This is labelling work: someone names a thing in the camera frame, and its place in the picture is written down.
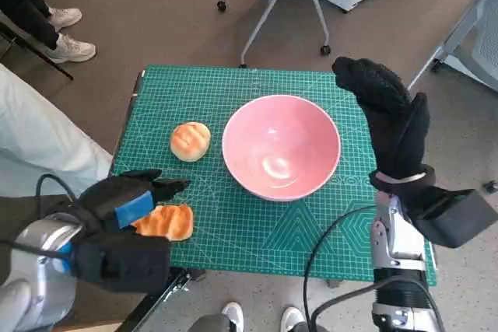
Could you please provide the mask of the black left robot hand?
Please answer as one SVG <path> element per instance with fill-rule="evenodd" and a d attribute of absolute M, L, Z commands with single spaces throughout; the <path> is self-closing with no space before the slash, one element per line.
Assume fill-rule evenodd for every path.
<path fill-rule="evenodd" d="M 160 169 L 131 170 L 109 176 L 86 189 L 78 205 L 90 211 L 109 231 L 118 231 L 146 217 L 157 204 L 185 190 L 189 180 L 161 177 Z"/>

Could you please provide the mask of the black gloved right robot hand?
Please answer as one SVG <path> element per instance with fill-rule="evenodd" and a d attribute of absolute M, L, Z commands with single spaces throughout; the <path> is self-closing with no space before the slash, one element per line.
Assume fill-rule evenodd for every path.
<path fill-rule="evenodd" d="M 332 71 L 336 85 L 355 95 L 366 117 L 377 171 L 396 180 L 424 172 L 426 94 L 411 97 L 393 71 L 366 58 L 338 57 Z"/>

